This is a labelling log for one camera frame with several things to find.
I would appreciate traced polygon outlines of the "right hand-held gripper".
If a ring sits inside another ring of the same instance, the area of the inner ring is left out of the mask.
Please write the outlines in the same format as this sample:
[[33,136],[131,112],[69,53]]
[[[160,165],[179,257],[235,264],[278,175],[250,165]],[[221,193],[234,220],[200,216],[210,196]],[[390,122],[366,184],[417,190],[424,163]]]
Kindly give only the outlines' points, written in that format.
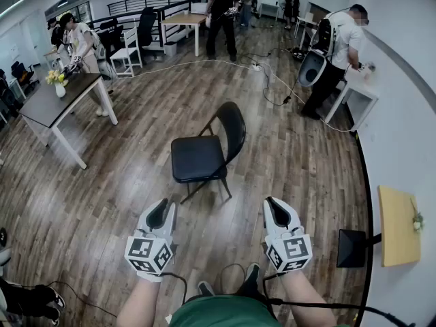
[[283,200],[267,197],[263,202],[267,236],[266,255],[278,273],[303,269],[312,259],[310,236],[305,234],[298,213]]

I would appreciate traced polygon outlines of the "black folding chair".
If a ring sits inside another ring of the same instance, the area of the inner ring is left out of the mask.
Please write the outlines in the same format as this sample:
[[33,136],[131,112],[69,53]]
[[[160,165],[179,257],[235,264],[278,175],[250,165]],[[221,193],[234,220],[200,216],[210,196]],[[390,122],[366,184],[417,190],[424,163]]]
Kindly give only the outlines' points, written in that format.
[[[227,152],[224,153],[219,136],[212,124],[219,120],[225,130]],[[172,176],[178,184],[196,183],[194,190],[181,200],[185,203],[211,181],[221,181],[230,193],[227,183],[228,165],[241,152],[247,128],[240,108],[234,102],[222,104],[198,136],[177,138],[171,143]]]

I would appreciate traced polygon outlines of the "person's right forearm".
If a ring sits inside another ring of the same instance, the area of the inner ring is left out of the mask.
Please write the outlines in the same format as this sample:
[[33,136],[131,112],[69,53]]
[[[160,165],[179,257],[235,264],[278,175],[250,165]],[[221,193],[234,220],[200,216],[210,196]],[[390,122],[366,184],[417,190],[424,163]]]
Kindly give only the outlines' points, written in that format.
[[[289,302],[325,303],[301,270],[280,277]],[[291,306],[297,327],[335,327],[337,320],[331,309]]]

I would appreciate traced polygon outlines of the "person's left forearm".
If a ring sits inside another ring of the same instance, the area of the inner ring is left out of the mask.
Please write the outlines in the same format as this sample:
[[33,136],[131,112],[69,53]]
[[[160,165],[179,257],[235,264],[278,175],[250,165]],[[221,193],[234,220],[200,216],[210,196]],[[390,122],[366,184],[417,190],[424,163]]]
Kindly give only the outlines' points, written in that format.
[[160,281],[139,278],[116,319],[116,327],[153,327]]

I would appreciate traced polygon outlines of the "person's black trousers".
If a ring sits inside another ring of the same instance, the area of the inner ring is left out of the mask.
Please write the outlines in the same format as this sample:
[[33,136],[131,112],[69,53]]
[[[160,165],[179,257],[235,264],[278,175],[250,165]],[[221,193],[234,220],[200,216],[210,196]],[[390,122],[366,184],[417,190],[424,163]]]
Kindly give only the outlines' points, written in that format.
[[243,296],[246,298],[252,298],[255,300],[258,300],[264,305],[267,305],[266,297],[263,295],[259,289],[258,286],[246,284],[245,282],[240,286],[240,288],[235,293],[236,296]]

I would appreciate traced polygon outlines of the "black box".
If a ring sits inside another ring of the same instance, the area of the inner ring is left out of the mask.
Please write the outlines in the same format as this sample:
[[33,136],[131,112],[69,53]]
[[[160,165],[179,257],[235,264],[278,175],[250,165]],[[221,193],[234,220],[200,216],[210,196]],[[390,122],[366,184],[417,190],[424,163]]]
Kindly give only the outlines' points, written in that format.
[[380,243],[382,235],[366,238],[366,233],[358,230],[339,230],[337,268],[363,268],[367,248]]

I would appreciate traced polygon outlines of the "person's green shirt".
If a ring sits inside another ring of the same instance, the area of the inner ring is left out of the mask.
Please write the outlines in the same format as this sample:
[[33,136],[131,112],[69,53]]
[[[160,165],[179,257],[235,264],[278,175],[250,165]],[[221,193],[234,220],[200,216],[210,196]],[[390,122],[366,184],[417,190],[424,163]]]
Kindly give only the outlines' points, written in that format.
[[209,296],[185,303],[168,327],[282,327],[266,305],[244,296]]

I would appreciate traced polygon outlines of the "small pale flower sprig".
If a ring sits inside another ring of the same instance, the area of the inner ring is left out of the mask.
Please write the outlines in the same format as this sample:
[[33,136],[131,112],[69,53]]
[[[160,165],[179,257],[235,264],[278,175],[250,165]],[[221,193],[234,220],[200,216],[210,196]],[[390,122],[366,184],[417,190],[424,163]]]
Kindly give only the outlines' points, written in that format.
[[410,198],[411,205],[414,210],[414,218],[413,218],[413,227],[415,232],[421,232],[424,228],[424,217],[422,216],[421,212],[418,211],[415,201]]

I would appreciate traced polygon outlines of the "white side table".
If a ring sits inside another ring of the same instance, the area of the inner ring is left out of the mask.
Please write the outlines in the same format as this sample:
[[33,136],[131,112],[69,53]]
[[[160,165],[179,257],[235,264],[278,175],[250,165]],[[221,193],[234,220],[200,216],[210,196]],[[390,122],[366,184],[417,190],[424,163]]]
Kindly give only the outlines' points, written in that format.
[[354,123],[353,127],[349,130],[349,132],[356,132],[360,128],[361,124],[364,122],[367,115],[370,113],[370,111],[379,99],[378,94],[373,90],[373,87],[371,86],[369,81],[369,78],[374,70],[375,66],[373,63],[362,64],[358,70],[347,70],[347,73],[343,80],[345,85],[341,90],[338,98],[332,105],[332,108],[328,112],[326,118],[323,120],[323,123],[325,123],[329,128],[332,128],[329,122],[339,108],[339,105],[346,104],[348,99],[351,97],[352,92],[356,92],[369,100],[369,103],[363,110],[360,118],[357,120],[356,123]]

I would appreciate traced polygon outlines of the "dark-top table with white legs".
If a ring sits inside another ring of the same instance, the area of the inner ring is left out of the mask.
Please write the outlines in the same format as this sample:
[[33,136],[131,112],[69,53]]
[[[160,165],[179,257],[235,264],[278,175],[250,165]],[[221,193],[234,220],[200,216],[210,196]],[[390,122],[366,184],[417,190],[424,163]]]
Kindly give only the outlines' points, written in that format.
[[54,86],[43,84],[40,89],[25,102],[19,114],[43,146],[48,145],[48,135],[46,131],[51,131],[57,137],[57,140],[67,149],[68,153],[75,159],[76,163],[84,170],[87,168],[87,165],[72,148],[59,129],[61,121],[93,89],[98,90],[102,108],[108,112],[112,124],[117,125],[118,120],[101,74],[75,74],[69,79],[69,83],[63,89],[66,90],[66,94],[63,97],[59,97]]

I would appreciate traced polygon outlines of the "wooden-top table with white legs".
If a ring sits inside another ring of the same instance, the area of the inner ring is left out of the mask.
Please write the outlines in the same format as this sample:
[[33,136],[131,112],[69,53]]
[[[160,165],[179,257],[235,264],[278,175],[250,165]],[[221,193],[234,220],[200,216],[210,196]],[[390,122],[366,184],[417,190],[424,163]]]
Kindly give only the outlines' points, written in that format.
[[168,19],[161,21],[161,40],[163,44],[167,43],[166,37],[166,26],[177,26],[182,25],[185,27],[194,27],[194,37],[195,37],[195,56],[200,56],[200,38],[199,30],[200,25],[206,21],[205,15],[200,14],[177,14],[169,17]]

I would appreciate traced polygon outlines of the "black metal railing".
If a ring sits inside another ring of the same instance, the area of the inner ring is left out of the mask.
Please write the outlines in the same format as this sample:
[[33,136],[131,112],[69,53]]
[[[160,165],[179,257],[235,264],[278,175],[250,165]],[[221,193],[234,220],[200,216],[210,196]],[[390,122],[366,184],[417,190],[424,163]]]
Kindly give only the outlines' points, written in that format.
[[143,9],[150,8],[152,9],[152,13],[156,14],[156,21],[152,26],[152,42],[148,48],[163,50],[164,42],[170,38],[182,35],[185,28],[166,27],[166,30],[162,31],[161,22],[177,14],[183,14],[186,11],[191,12],[193,3],[203,3],[205,1],[206,0],[123,0],[109,4],[109,15],[92,20],[88,23],[88,26],[96,31],[101,31],[103,23],[116,20],[126,31],[134,27],[138,28]]

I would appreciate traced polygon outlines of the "glass window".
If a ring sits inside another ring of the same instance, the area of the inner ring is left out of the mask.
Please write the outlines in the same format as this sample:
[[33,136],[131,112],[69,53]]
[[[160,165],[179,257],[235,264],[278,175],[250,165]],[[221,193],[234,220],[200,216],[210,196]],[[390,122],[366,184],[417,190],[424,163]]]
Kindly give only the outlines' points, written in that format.
[[44,12],[46,20],[50,20],[54,18],[55,20],[60,20],[61,17],[65,14],[72,14],[72,16],[78,20],[79,22],[91,22],[93,19],[92,11],[90,3],[84,2],[79,5],[75,5],[74,7],[65,9],[61,7],[60,10],[57,10],[55,7],[51,7],[49,10]]

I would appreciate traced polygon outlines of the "ceiling tube light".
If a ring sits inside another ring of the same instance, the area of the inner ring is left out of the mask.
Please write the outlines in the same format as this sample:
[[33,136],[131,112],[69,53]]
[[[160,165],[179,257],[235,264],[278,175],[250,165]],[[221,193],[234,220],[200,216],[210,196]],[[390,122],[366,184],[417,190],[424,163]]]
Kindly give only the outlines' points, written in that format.
[[11,12],[14,8],[19,6],[21,3],[23,3],[25,0],[17,0],[17,2],[11,4],[8,8],[4,9],[2,12],[0,12],[0,18],[3,18],[6,14]]

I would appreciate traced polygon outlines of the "wooden wall board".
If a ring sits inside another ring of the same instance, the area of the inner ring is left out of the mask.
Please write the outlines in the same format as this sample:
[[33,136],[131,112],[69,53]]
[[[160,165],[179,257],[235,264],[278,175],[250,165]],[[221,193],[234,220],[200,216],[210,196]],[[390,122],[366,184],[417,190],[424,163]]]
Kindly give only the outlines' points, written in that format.
[[416,197],[388,186],[377,188],[381,226],[381,265],[399,266],[421,259],[420,233],[415,229],[418,215]]

